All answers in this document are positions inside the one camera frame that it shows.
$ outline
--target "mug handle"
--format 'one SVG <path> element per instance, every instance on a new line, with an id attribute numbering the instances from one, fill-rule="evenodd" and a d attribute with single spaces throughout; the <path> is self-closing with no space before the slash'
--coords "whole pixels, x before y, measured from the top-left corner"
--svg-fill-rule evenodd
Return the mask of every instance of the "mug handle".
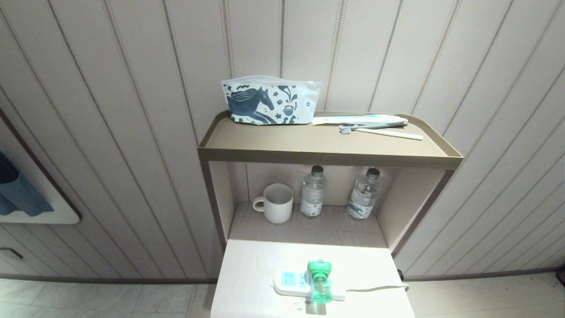
<path id="1" fill-rule="evenodd" d="M 263 202 L 263 206 L 262 207 L 258 207 L 257 204 L 259 202 Z M 260 196 L 258 198 L 256 198 L 255 200 L 253 200 L 253 209 L 255 209 L 255 211 L 259 211 L 259 212 L 265 212 L 265 197 L 264 196 Z"/>

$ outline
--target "white mug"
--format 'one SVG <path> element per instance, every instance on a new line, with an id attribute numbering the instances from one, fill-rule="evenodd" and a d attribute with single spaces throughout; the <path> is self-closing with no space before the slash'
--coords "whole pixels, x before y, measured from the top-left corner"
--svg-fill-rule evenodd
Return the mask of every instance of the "white mug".
<path id="1" fill-rule="evenodd" d="M 281 224 L 290 219 L 293 198 L 294 193 L 289 186 L 273 183 L 265 188 L 263 196 L 253 200 L 253 208 L 263 212 L 269 222 Z M 259 202 L 263 202 L 262 207 L 257 206 Z"/>

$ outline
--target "green plug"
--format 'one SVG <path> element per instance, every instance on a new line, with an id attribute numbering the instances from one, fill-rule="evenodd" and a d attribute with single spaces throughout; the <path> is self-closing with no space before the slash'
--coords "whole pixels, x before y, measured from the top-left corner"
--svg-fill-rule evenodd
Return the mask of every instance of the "green plug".
<path id="1" fill-rule="evenodd" d="M 333 300 L 332 286 L 328 276 L 332 272 L 332 263 L 323 259 L 308 261 L 308 275 L 312 288 L 312 301 L 315 303 L 329 303 Z"/>

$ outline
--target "baseboard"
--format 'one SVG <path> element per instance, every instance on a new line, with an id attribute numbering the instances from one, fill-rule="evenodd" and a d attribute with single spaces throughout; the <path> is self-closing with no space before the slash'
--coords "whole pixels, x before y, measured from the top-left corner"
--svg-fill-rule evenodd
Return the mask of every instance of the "baseboard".
<path id="1" fill-rule="evenodd" d="M 178 284 L 216 284 L 218 279 L 200 278 L 67 278 L 0 274 L 0 278 L 58 283 L 100 283 L 100 284 L 139 284 L 139 285 L 178 285 Z"/>
<path id="2" fill-rule="evenodd" d="M 445 275 L 445 276 L 406 276 L 405 275 L 404 281 L 425 282 L 425 281 L 469 280 L 473 278 L 489 278 L 489 277 L 504 277 L 504 276 L 529 275 L 529 274 L 539 274 L 539 273 L 551 273 L 551 272 L 558 272 L 562 269 L 563 266 L 539 268 L 539 269 L 511 270 L 509 272 L 461 274 L 461 275 Z"/>

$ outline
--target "bottle cap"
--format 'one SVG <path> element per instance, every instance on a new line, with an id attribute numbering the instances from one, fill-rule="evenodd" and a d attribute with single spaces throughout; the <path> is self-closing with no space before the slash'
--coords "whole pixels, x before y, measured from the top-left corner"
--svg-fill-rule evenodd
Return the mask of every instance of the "bottle cap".
<path id="1" fill-rule="evenodd" d="M 324 175 L 324 168 L 322 168 L 321 166 L 313 166 L 312 175 L 316 178 L 322 177 Z"/>
<path id="2" fill-rule="evenodd" d="M 380 175 L 381 173 L 375 168 L 367 170 L 367 178 L 369 178 L 369 180 L 377 180 Z"/>

